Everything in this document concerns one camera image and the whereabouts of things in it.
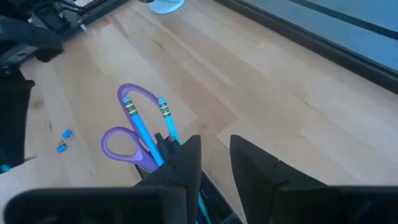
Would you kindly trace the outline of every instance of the small blue component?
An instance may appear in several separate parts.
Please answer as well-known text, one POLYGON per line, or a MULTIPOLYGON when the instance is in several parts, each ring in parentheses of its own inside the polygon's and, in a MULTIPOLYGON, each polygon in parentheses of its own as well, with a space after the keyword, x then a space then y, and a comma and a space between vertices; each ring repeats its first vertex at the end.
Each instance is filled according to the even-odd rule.
POLYGON ((0 170, 1 172, 8 172, 11 168, 7 165, 1 165, 0 170))
POLYGON ((62 137, 64 139, 68 139, 68 138, 70 138, 71 135, 72 135, 72 131, 67 129, 66 131, 63 132, 62 137))
POLYGON ((66 144, 62 144, 57 148, 57 152, 63 152, 64 150, 67 149, 67 145, 66 144))

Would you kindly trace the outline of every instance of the light wood surface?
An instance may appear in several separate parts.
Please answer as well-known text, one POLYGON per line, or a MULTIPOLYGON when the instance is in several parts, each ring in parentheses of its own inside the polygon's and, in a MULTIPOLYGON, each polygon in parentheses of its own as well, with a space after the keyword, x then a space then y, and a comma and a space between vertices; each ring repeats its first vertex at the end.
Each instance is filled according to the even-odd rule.
MULTIPOLYGON (((331 185, 398 184, 398 97, 212 0, 187 0, 159 16, 130 1, 65 43, 50 63, 22 67, 33 79, 26 156, 0 176, 0 205, 39 187, 132 186, 140 178, 105 157, 100 140, 129 128, 116 98, 123 83, 166 97, 185 141, 201 134, 202 166, 244 220, 229 159, 239 134, 331 185), (64 130, 75 140, 59 154, 64 130)), ((159 110, 132 95, 154 134, 159 110)), ((135 149, 125 136, 115 150, 135 149)))

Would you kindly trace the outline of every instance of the scissor handle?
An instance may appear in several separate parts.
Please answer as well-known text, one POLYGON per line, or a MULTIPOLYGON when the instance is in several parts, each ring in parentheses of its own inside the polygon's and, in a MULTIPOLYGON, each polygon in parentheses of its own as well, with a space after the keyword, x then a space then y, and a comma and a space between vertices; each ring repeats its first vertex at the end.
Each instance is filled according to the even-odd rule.
POLYGON ((139 142, 139 137, 137 133, 125 127, 115 127, 107 130, 104 136, 102 137, 101 147, 104 154, 111 159, 133 163, 145 167, 146 169, 149 169, 151 171, 156 170, 158 168, 158 165, 156 164, 154 158, 149 154, 148 151, 145 150, 144 146, 142 146, 142 144, 139 142), (122 155, 113 152, 108 147, 108 141, 110 137, 116 133, 127 134, 133 141, 134 145, 136 146, 137 149, 136 153, 131 155, 122 155))

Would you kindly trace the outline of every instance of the black frame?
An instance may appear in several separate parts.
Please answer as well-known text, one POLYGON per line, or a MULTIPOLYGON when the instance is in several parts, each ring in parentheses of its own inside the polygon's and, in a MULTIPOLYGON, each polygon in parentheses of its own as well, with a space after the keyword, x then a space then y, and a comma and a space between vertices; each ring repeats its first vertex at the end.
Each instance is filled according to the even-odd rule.
POLYGON ((215 0, 342 67, 398 93, 398 72, 364 58, 242 0, 215 0))

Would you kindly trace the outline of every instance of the purple scissors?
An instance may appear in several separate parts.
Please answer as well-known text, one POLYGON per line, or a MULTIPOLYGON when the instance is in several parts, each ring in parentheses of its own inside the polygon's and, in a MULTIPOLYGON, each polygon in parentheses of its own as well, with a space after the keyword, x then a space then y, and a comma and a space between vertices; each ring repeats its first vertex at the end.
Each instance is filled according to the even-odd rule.
POLYGON ((138 131, 136 124, 131 119, 131 115, 129 114, 127 108, 125 107, 123 103, 123 98, 127 96, 127 94, 130 91, 137 91, 144 96, 148 97, 152 102, 154 102, 158 106, 157 98, 154 94, 149 92, 148 90, 134 85, 134 84, 123 84, 119 87, 118 89, 118 99, 120 102, 120 105, 124 111, 124 114, 126 115, 127 119, 129 120, 133 131, 125 128, 125 127, 115 127, 107 130, 102 137, 101 140, 101 147, 102 151, 105 153, 106 156, 108 156, 111 159, 117 160, 117 161, 124 161, 124 162, 129 162, 138 166, 141 166, 147 170, 154 171, 158 168, 158 165, 156 164, 154 158, 152 155, 142 146, 140 143, 140 139, 142 140, 141 133, 138 131), (109 149, 108 147, 108 140, 109 138, 116 134, 116 133, 124 133, 127 134, 131 140, 133 141, 135 147, 137 148, 136 153, 131 154, 131 155, 120 155, 118 153, 113 152, 112 150, 109 149))

